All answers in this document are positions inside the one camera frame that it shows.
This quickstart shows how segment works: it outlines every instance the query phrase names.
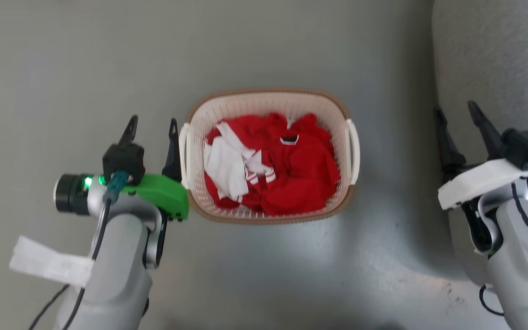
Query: white tag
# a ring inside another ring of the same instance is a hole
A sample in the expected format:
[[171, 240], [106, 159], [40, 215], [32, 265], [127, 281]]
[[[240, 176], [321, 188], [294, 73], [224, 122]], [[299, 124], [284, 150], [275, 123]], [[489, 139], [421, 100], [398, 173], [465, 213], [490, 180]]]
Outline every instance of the white tag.
[[20, 236], [13, 248], [9, 268], [24, 274], [85, 287], [91, 277], [94, 263], [95, 261], [90, 258], [58, 253], [25, 236]]

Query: teal connector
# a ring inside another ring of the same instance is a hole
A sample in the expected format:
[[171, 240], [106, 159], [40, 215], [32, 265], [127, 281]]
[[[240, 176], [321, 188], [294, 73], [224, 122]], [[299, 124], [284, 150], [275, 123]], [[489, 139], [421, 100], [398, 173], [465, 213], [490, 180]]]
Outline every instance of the teal connector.
[[105, 193], [103, 194], [103, 203], [106, 203], [109, 199], [111, 205], [115, 204], [119, 198], [119, 194], [123, 188], [125, 188], [126, 184], [127, 173], [125, 171], [115, 171], [115, 173], [113, 173], [113, 178], [111, 178], [111, 181], [107, 184], [107, 190], [105, 190]]

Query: plastic basket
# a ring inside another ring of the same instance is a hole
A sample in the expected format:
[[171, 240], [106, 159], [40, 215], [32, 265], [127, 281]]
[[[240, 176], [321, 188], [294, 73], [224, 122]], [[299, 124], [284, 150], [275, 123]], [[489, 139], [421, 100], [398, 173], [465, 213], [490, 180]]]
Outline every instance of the plastic basket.
[[[243, 205], [237, 209], [221, 209], [207, 192], [203, 167], [205, 136], [224, 119], [243, 115], [265, 116], [270, 112], [284, 114], [289, 123], [307, 113], [314, 113], [319, 126], [331, 133], [341, 180], [337, 192], [324, 209], [283, 216], [256, 213]], [[331, 217], [342, 211], [352, 198], [360, 171], [360, 141], [356, 126], [338, 100], [315, 90], [263, 88], [212, 94], [189, 113], [180, 130], [179, 144], [182, 185], [189, 192], [190, 204], [205, 218], [222, 223], [285, 224]]]

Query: gray fabric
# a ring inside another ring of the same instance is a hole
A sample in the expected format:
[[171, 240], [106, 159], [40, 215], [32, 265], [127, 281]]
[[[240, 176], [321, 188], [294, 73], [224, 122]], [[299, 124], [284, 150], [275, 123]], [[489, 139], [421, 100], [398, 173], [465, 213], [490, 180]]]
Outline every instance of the gray fabric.
[[[484, 161], [468, 100], [478, 102], [500, 132], [528, 129], [528, 0], [436, 0], [432, 22], [438, 98], [450, 133], [469, 163]], [[456, 254], [467, 261], [471, 247], [459, 241], [466, 224], [455, 213], [450, 224]], [[482, 260], [464, 263], [482, 284]]]

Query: red clothing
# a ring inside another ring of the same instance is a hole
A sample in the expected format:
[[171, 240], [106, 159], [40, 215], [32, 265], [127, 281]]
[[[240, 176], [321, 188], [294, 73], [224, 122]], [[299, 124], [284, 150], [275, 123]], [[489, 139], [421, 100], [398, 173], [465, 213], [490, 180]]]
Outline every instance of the red clothing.
[[[272, 166], [274, 180], [248, 183], [249, 192], [242, 204], [268, 215], [294, 215], [325, 207], [336, 192], [340, 179], [335, 163], [331, 135], [317, 126], [317, 117], [309, 114], [287, 128], [283, 115], [268, 117], [246, 115], [226, 121], [249, 149], [262, 150], [262, 164]], [[206, 137], [209, 144], [219, 136], [217, 129]], [[219, 207], [234, 209], [238, 203], [218, 197], [217, 187], [205, 174], [207, 190]]]

